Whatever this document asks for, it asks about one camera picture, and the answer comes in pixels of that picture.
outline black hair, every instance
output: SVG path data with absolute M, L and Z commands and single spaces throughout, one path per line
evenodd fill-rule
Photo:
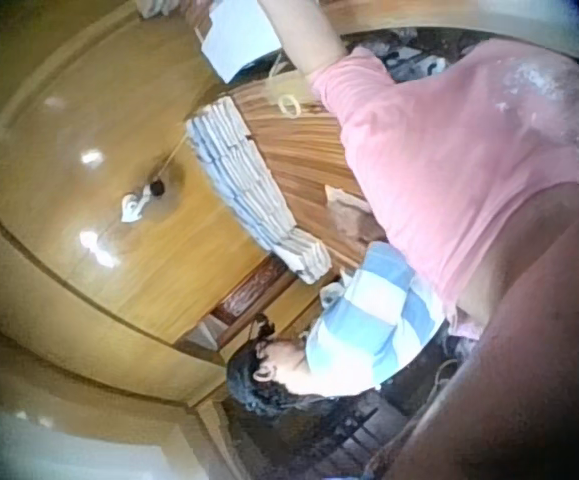
M 290 393 L 281 383 L 273 380 L 258 382 L 253 378 L 261 362 L 256 347 L 270 343 L 270 337 L 275 333 L 273 324 L 265 315 L 258 314 L 254 322 L 259 324 L 256 338 L 240 347 L 227 362 L 227 388 L 231 396 L 248 411 L 267 417 L 276 417 L 291 408 L 311 403 L 310 396 Z

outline pink t-shirt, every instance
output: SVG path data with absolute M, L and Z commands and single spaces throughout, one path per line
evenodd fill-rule
M 579 183 L 552 52 L 493 40 L 440 75 L 396 84 L 368 50 L 316 74 L 349 167 L 392 245 L 455 304 L 512 213 Z

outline blue and white striped shirt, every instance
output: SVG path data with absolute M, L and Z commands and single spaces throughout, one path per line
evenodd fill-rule
M 444 318 L 442 303 L 404 256 L 374 242 L 344 294 L 309 333 L 307 362 L 314 375 L 330 383 L 337 377 L 337 395 L 355 395 L 406 367 Z

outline white paper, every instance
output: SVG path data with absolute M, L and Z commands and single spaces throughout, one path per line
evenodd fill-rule
M 257 0 L 224 1 L 210 17 L 212 26 L 202 53 L 225 83 L 245 65 L 280 49 L 280 40 Z

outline striped shirt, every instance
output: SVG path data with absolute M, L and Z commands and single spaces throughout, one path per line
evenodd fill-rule
M 442 303 L 403 255 L 374 242 L 344 294 L 311 330 L 307 362 L 314 375 L 340 385 L 338 396 L 356 395 L 406 367 L 443 320 Z

